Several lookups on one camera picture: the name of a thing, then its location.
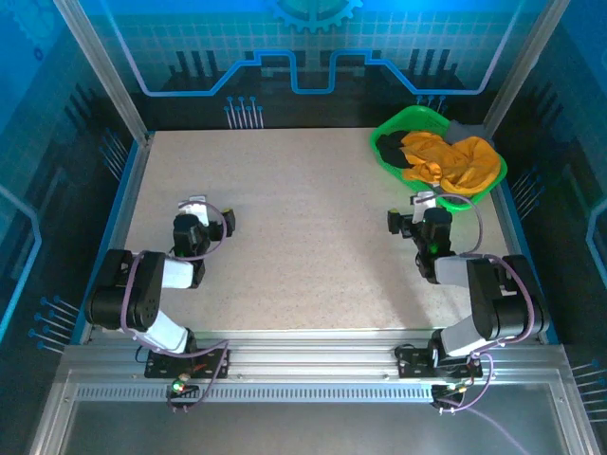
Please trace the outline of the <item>green plastic basket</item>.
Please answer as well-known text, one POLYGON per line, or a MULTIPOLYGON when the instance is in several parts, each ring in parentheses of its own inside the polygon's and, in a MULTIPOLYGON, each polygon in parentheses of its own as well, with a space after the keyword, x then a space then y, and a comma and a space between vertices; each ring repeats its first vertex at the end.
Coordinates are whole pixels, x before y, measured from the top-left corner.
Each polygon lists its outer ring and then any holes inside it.
MULTIPOLYGON (((379 166, 382 167, 389 175, 396 178, 396 180, 398 180, 400 183, 408 187, 411 191, 415 193, 420 191, 433 191, 435 190, 435 187, 432 185, 429 186, 425 182, 418 180, 406 180, 403 177, 402 170, 384 162, 380 155, 380 151, 377 148, 377 140, 382 135, 389 135, 395 131, 428 131, 444 137, 450 127, 450 124, 450 120, 429 107, 421 105, 408 106, 396 113, 391 118, 388 118, 372 131, 369 139, 370 147, 375 153, 379 166)), ((483 191, 480 191, 469 198, 475 204, 484 199, 485 196, 488 195, 506 177, 506 162, 501 155, 497 155, 501 160, 500 171, 495 179, 483 191)), ((454 203, 450 199, 446 198, 439 198, 437 205, 445 208, 451 213, 470 210, 469 204, 454 203)))

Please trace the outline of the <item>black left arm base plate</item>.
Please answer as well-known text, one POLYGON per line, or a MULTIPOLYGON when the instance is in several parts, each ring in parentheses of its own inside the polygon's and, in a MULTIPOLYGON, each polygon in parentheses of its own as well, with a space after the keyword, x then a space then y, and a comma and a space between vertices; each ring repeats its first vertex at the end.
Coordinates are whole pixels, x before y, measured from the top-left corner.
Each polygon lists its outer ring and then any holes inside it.
POLYGON ((193 358, 149 353, 144 376, 153 379, 175 379, 181 374, 187 374, 193 379, 211 379, 222 353, 222 349, 215 349, 209 354, 193 358))

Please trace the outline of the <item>aluminium frame rail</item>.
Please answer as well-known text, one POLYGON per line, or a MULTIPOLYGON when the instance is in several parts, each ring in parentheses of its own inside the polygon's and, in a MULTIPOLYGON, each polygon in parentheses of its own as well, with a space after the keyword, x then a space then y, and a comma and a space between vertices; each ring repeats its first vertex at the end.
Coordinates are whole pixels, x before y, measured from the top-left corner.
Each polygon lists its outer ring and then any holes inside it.
MULTIPOLYGON (((230 383, 376 383, 398 379, 394 349, 425 347, 429 330, 285 330, 197 333, 206 347, 227 340, 230 383)), ((122 334, 94 330, 84 345, 69 346, 57 370, 73 383, 135 384, 144 367, 135 360, 135 342, 122 334)), ((492 351, 500 384, 547 382, 569 366, 560 345, 517 343, 492 351)))

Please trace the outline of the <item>yellow t-shirt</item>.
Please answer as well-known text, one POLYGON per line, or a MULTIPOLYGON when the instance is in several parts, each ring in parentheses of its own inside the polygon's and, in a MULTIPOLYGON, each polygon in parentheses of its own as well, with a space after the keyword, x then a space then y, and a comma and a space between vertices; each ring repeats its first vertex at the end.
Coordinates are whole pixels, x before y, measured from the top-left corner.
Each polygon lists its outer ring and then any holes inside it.
POLYGON ((440 135, 416 131, 401 139, 407 167, 403 177, 440 187, 444 192, 473 196, 486 190, 502 165, 497 152, 478 136, 449 144, 440 135))

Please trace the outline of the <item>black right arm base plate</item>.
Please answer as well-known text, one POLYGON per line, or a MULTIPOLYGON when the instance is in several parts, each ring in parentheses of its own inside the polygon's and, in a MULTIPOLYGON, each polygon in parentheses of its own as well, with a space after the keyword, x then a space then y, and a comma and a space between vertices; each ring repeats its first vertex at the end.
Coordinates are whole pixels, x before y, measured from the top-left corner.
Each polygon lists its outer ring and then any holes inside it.
POLYGON ((417 348, 409 343, 402 344, 395 347, 394 355, 401 379, 477 379, 483 376, 479 360, 469 356, 445 356, 433 345, 417 348))

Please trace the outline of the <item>aluminium corner post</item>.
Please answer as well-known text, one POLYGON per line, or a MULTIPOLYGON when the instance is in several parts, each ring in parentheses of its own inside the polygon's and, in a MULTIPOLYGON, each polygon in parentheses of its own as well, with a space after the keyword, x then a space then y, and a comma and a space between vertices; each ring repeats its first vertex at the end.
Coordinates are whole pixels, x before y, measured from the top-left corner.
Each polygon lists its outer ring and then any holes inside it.
POLYGON ((138 145, 147 145, 149 141, 147 127, 80 2, 78 0, 52 1, 133 139, 138 145))
POLYGON ((495 135, 525 80, 537 64, 569 4, 570 0, 546 0, 543 11, 529 32, 484 118, 485 130, 491 137, 495 135))

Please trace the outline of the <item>black t-shirt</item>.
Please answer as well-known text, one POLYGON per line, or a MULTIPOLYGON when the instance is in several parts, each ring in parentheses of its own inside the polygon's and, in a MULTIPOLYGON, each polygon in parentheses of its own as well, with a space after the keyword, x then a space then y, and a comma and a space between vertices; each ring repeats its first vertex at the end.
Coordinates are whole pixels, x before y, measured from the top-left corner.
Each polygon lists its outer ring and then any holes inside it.
POLYGON ((401 170, 413 166, 403 152, 403 139, 406 135, 407 131, 395 131, 377 139, 376 147, 383 162, 401 170))

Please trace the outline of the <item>small lit connector board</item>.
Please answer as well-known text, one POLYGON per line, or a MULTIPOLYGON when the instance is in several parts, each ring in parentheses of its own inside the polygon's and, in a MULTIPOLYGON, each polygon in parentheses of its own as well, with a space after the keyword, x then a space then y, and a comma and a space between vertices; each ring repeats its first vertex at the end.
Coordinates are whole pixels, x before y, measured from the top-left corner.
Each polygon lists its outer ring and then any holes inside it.
POLYGON ((192 377, 187 373, 180 374, 171 384, 168 389, 168 399, 175 400, 179 398, 194 397, 199 388, 190 383, 192 377))
POLYGON ((432 405, 436 408, 458 408, 464 403, 466 384, 432 385, 432 405))

